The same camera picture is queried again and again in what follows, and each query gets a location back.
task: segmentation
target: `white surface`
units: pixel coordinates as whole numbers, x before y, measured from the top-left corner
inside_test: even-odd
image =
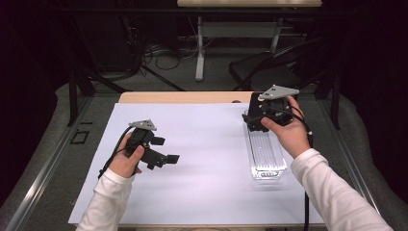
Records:
[[[127,124],[152,119],[163,154],[177,165],[139,166],[120,224],[148,226],[252,226],[302,224],[304,190],[288,169],[275,184],[252,180],[241,114],[248,104],[116,104],[69,223],[88,207],[98,171]],[[285,153],[288,166],[292,158]],[[311,205],[311,223],[323,223]]]

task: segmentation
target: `chair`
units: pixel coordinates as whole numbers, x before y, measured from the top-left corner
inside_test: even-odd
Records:
[[[238,83],[233,90],[265,91],[272,85],[302,89],[321,79],[328,70],[320,70],[318,66],[318,71],[312,71],[313,74],[310,71],[299,74],[303,70],[297,71],[302,69],[298,61],[318,58],[326,46],[326,38],[314,38],[275,53],[263,52],[232,62],[229,72]]]

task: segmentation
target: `table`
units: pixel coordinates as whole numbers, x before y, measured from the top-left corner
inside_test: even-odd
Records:
[[[318,8],[320,0],[178,0],[186,8]],[[195,80],[204,78],[203,37],[209,38],[272,38],[270,52],[275,52],[281,32],[282,18],[276,22],[203,22],[198,17],[198,58]]]
[[[177,165],[142,169],[120,226],[302,226],[304,191],[289,169],[279,181],[270,184],[252,180],[241,118],[250,94],[249,91],[123,93],[95,153],[69,223],[79,222],[85,211],[97,180],[97,170],[111,155],[114,142],[123,132],[120,124],[126,123],[126,126],[132,117],[151,116],[158,127],[155,134],[166,138],[165,145],[154,149],[180,154],[180,160]],[[171,124],[164,123],[167,118]],[[204,130],[214,133],[209,136]],[[289,166],[292,158],[286,154],[285,160]],[[310,220],[311,225],[323,225],[313,206]]]

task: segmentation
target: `white sleeve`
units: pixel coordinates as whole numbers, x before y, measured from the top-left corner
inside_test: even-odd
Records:
[[[315,149],[295,158],[291,169],[328,230],[393,230]]]
[[[117,230],[134,179],[135,176],[123,178],[107,169],[96,184],[92,200],[76,230]]]

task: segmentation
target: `clear plastic container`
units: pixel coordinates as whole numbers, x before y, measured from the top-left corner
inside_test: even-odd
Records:
[[[285,151],[272,132],[250,132],[243,124],[249,163],[254,180],[278,180],[288,168]]]

